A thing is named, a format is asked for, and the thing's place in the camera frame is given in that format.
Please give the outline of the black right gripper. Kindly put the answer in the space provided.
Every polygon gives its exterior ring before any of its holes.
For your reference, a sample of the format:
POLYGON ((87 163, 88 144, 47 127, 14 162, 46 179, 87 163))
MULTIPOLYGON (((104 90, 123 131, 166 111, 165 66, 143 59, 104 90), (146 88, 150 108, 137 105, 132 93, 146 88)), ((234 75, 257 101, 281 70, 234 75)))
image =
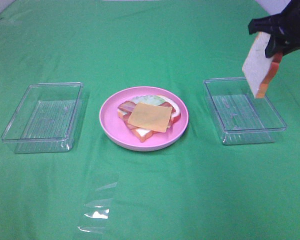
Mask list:
POLYGON ((291 0, 281 13, 252 19, 248 32, 250 35, 257 32, 270 34, 264 51, 266 58, 300 50, 300 0, 291 0))

